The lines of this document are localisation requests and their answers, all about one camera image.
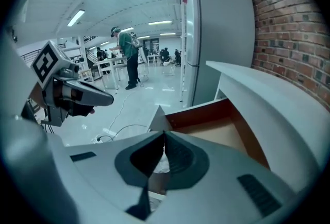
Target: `white ceiling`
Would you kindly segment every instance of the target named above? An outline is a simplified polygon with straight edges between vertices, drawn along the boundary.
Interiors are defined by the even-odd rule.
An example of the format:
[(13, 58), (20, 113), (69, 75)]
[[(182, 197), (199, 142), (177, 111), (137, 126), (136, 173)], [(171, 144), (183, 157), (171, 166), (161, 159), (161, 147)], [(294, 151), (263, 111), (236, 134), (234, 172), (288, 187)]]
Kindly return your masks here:
[[(68, 27), (71, 17), (85, 10), (81, 24)], [(149, 22), (172, 20), (170, 25)], [(112, 26), (134, 27), (138, 36), (180, 33), (178, 0), (28, 0), (25, 22), (14, 25), (18, 45), (68, 36), (109, 36)]]

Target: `refrigerator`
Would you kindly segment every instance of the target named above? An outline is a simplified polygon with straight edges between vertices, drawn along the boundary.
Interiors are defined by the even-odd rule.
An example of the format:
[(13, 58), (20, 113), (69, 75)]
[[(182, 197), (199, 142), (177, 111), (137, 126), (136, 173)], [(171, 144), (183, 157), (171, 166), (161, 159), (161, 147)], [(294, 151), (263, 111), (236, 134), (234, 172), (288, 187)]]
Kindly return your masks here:
[(207, 60), (251, 66), (252, 0), (187, 0), (186, 25), (184, 108), (214, 100), (221, 73)]

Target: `green shirt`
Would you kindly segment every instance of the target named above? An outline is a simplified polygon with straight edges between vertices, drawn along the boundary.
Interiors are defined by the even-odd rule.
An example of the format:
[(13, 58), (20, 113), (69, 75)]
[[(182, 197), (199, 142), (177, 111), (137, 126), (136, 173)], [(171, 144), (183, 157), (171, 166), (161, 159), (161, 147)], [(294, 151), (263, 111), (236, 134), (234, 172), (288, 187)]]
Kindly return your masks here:
[(121, 32), (118, 35), (118, 45), (121, 46), (125, 57), (130, 58), (132, 55), (136, 54), (138, 50), (131, 45), (130, 34), (126, 32)]

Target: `glossy floor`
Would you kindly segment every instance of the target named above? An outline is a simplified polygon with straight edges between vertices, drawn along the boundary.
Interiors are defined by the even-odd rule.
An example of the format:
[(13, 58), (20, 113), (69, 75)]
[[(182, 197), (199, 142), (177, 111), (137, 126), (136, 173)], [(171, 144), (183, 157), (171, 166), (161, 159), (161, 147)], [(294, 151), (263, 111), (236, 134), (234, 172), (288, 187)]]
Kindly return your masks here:
[[(144, 73), (144, 66), (139, 66), (140, 72)], [(142, 77), (143, 87), (137, 86), (131, 90), (125, 90), (127, 86), (127, 69), (119, 70), (121, 81), (120, 88), (114, 89), (111, 75), (98, 80), (95, 86), (114, 96), (114, 102), (107, 107), (96, 107), (95, 113), (87, 117), (68, 117), (61, 127), (54, 127), (54, 132), (61, 136), (64, 145), (90, 144), (99, 134), (115, 135), (127, 125), (137, 124), (121, 130), (115, 140), (139, 135), (146, 131), (147, 124), (158, 105), (161, 105), (165, 113), (177, 111), (182, 108), (179, 98), (180, 90), (180, 67), (150, 66), (147, 77)], [(103, 137), (102, 141), (110, 141), (109, 137)]]

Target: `shoe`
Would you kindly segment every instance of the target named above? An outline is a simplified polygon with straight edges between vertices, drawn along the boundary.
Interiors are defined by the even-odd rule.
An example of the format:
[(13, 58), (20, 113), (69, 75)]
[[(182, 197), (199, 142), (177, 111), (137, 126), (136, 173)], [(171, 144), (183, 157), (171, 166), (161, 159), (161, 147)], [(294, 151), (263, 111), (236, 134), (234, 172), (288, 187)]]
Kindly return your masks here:
[(128, 85), (126, 88), (125, 88), (125, 90), (131, 90), (131, 89), (134, 89), (134, 88), (136, 88), (136, 85), (134, 84), (134, 85)]

